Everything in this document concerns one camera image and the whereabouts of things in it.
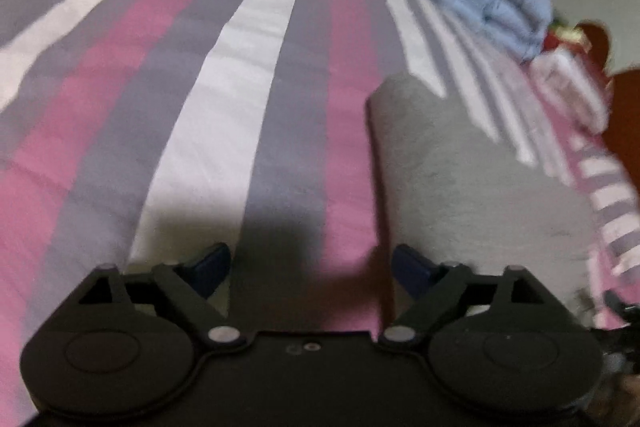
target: white stripe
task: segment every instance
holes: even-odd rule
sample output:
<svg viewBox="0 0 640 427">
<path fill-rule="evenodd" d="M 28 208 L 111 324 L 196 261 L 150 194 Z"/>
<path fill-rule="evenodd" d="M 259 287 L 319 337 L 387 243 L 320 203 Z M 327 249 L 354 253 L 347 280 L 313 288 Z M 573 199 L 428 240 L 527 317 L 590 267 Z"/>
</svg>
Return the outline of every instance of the white stripe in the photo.
<svg viewBox="0 0 640 427">
<path fill-rule="evenodd" d="M 418 2 L 425 11 L 425 15 L 427 15 L 428 19 L 433 22 L 434 29 L 439 32 L 441 38 L 445 42 L 445 49 L 457 49 L 459 51 L 460 56 L 456 55 L 455 57 L 450 57 L 449 62 L 452 63 L 452 65 L 454 62 L 456 64 L 462 62 L 466 66 L 465 71 L 463 71 L 463 73 L 466 73 L 466 76 L 462 76 L 462 78 L 475 78 L 468 63 L 466 53 L 460 48 L 455 36 L 452 35 L 449 29 L 442 22 L 442 16 L 440 15 L 439 10 L 435 9 L 429 0 L 418 0 Z M 470 48 L 473 47 L 473 43 L 470 42 L 470 39 L 466 38 L 466 32 L 461 31 L 459 33 L 460 38 L 465 41 L 465 44 Z M 536 154 L 530 144 L 529 137 L 527 137 L 527 133 L 524 129 L 520 116 L 513 107 L 513 102 L 511 102 L 507 95 L 505 87 L 497 80 L 494 74 L 485 73 L 485 77 L 487 78 L 489 89 L 491 89 L 497 103 L 498 110 L 500 110 L 504 119 L 511 142 L 516 148 L 516 157 L 518 161 L 530 167 L 537 166 L 538 160 L 536 158 Z"/>
<path fill-rule="evenodd" d="M 443 44 L 443 49 L 447 55 L 454 81 L 458 86 L 458 91 L 466 105 L 471 120 L 482 129 L 485 134 L 494 142 L 500 141 L 500 132 L 496 127 L 491 111 L 484 99 L 482 90 L 476 82 L 476 78 L 471 70 L 471 66 L 466 60 L 466 55 L 460 49 L 458 42 L 444 27 L 437 10 L 428 0 L 417 0 L 422 12 L 431 23 L 433 29 L 438 33 Z"/>
<path fill-rule="evenodd" d="M 634 230 L 640 230 L 640 217 L 635 212 L 630 212 L 606 223 L 602 227 L 602 235 L 610 245 L 616 239 L 620 239 L 623 235 Z"/>
<path fill-rule="evenodd" d="M 396 22 L 409 72 L 420 78 L 440 98 L 445 98 L 447 90 L 407 0 L 386 0 L 386 5 Z"/>
<path fill-rule="evenodd" d="M 590 198 L 596 210 L 602 210 L 619 201 L 636 201 L 636 194 L 628 184 L 616 183 L 594 190 Z"/>
<path fill-rule="evenodd" d="M 582 149 L 587 147 L 587 140 L 579 134 L 573 133 L 569 137 L 569 145 L 574 152 L 580 152 Z"/>
<path fill-rule="evenodd" d="M 600 174 L 615 174 L 620 172 L 620 165 L 606 156 L 586 158 L 580 161 L 580 172 L 585 178 L 592 178 Z"/>
<path fill-rule="evenodd" d="M 68 35 L 104 0 L 63 0 L 0 48 L 0 111 L 16 97 L 38 56 Z"/>
<path fill-rule="evenodd" d="M 243 0 L 204 60 L 146 197 L 130 253 L 175 260 L 238 241 L 274 70 L 295 0 Z M 162 236 L 162 227 L 178 229 Z"/>
<path fill-rule="evenodd" d="M 502 55 L 494 46 L 487 44 L 481 38 L 474 42 L 482 43 L 481 48 L 476 44 L 474 49 L 479 60 L 486 61 L 485 56 L 493 57 L 495 63 L 503 64 L 510 70 L 510 72 L 500 74 L 500 77 L 503 79 L 504 85 L 511 89 L 513 100 L 518 104 L 523 117 L 528 120 L 527 125 L 530 137 L 536 145 L 538 155 L 542 159 L 545 174 L 547 176 L 557 176 L 564 185 L 573 187 L 575 179 L 567 165 L 566 155 L 540 104 L 540 100 L 533 93 L 523 71 L 513 59 Z"/>
<path fill-rule="evenodd" d="M 627 250 L 620 256 L 620 261 L 613 267 L 613 275 L 620 276 L 624 272 L 640 266 L 640 245 Z"/>
</svg>

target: gray pillow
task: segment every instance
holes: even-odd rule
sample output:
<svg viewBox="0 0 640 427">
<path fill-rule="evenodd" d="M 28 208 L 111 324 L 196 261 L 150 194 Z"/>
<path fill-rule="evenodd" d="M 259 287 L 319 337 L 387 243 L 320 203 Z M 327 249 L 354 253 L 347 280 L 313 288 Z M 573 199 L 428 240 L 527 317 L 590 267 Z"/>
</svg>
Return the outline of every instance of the gray pillow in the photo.
<svg viewBox="0 0 640 427">
<path fill-rule="evenodd" d="M 370 99 L 393 246 L 499 275 L 526 266 L 578 313 L 594 239 L 586 197 L 516 160 L 473 126 L 460 100 L 417 78 L 388 78 Z"/>
</svg>

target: striped bedspread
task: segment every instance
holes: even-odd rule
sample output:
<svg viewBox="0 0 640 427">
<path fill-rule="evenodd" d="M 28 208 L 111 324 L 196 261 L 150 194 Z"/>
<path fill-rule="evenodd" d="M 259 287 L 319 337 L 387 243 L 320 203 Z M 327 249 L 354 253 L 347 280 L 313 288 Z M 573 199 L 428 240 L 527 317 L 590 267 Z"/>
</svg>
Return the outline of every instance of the striped bedspread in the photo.
<svg viewBox="0 0 640 427">
<path fill-rule="evenodd" d="M 226 241 L 235 324 L 376 331 L 392 296 L 366 100 L 389 74 L 460 97 L 520 161 L 577 185 L 523 71 L 429 0 L 0 7 L 3 426 L 33 413 L 20 348 L 100 263 Z M 598 269 L 597 291 L 618 284 Z"/>
</svg>

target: pink stripe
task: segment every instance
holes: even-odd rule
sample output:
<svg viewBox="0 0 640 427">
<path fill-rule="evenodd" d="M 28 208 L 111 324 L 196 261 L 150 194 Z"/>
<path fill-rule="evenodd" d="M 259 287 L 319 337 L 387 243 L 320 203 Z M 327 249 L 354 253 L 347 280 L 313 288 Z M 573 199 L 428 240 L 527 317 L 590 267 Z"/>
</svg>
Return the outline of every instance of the pink stripe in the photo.
<svg viewBox="0 0 640 427">
<path fill-rule="evenodd" d="M 376 245 L 367 97 L 382 82 L 366 0 L 331 0 L 330 77 L 326 105 L 326 220 L 320 262 L 333 301 L 328 330 L 380 328 L 380 286 L 371 254 Z"/>
<path fill-rule="evenodd" d="M 0 295 L 0 346 L 11 366 L 2 377 L 14 378 L 13 389 L 20 385 L 20 322 L 31 284 L 78 166 L 148 52 L 192 1 L 136 1 L 65 78 L 0 178 L 0 255 L 9 281 Z"/>
</svg>

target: pink striped fabric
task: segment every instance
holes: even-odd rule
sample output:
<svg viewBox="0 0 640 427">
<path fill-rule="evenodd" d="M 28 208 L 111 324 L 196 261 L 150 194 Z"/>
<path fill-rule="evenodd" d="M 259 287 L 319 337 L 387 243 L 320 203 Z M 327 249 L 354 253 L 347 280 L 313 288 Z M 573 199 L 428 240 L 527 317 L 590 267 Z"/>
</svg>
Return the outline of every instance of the pink striped fabric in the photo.
<svg viewBox="0 0 640 427">
<path fill-rule="evenodd" d="M 137 0 L 84 54 L 9 160 L 0 177 L 0 255 L 22 295 L 33 291 L 31 282 L 87 148 L 149 50 L 192 1 Z M 2 361 L 17 368 L 22 340 L 14 324 L 24 315 L 26 302 L 3 301 L 0 345 L 6 355 Z M 5 370 L 3 380 L 19 378 L 15 369 L 1 369 Z M 8 385 L 20 387 L 18 381 Z"/>
<path fill-rule="evenodd" d="M 34 410 L 18 372 L 24 342 L 87 270 L 126 263 L 141 216 L 151 223 L 141 244 L 161 256 L 237 241 L 230 316 L 242 327 L 264 311 L 265 328 L 379 331 L 392 291 L 366 100 L 388 74 L 412 70 L 446 86 L 439 96 L 486 107 L 498 140 L 553 163 L 548 143 L 531 139 L 536 122 L 522 107 L 530 90 L 527 98 L 505 88 L 494 100 L 495 83 L 525 82 L 522 72 L 512 62 L 501 70 L 495 50 L 478 51 L 458 24 L 418 1 L 100 0 L 31 57 L 0 112 L 0 425 Z M 2 2 L 0 50 L 66 6 Z M 206 118 L 212 107 L 218 120 Z M 529 136 L 509 133 L 505 115 Z M 566 146 L 562 121 L 548 111 L 535 118 Z M 216 177 L 221 157 L 211 143 L 242 175 Z M 185 163 L 191 170 L 176 168 Z M 204 197 L 202 180 L 206 194 L 225 197 Z M 225 192 L 232 182 L 242 186 Z M 176 194 L 182 207 L 162 198 L 193 185 Z M 197 219 L 186 216 L 191 207 Z M 242 223 L 225 221 L 229 207 Z M 617 283 L 602 277 L 598 288 Z M 275 293 L 292 320 L 267 312 Z"/>
</svg>

